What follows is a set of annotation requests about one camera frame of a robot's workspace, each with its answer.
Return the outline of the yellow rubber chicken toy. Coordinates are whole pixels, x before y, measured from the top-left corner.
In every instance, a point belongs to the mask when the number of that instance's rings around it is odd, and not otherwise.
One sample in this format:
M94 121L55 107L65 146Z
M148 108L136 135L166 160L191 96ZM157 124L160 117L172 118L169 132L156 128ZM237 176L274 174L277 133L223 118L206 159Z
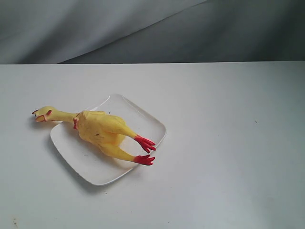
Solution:
M36 122L61 121L73 124L80 138L98 147L107 156L150 166L154 157L132 156L120 148L126 136L135 140L146 153L155 151L155 143L138 135L130 129L125 121L104 111L84 110L79 113L60 111L52 106L44 106L32 112Z

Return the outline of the white square plate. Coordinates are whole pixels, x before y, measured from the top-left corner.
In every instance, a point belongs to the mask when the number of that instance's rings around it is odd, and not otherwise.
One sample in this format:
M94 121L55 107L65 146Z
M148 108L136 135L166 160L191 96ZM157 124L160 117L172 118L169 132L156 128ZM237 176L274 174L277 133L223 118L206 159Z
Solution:
M67 164L92 185L107 185L138 165L149 166L166 135L155 117L120 94L76 112L51 130Z

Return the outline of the grey backdrop cloth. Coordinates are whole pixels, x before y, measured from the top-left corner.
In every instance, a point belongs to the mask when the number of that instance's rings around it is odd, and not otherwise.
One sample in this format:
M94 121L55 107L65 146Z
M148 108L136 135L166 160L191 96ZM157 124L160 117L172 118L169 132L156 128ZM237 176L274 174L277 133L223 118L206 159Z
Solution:
M2 64L299 61L302 0L3 0Z

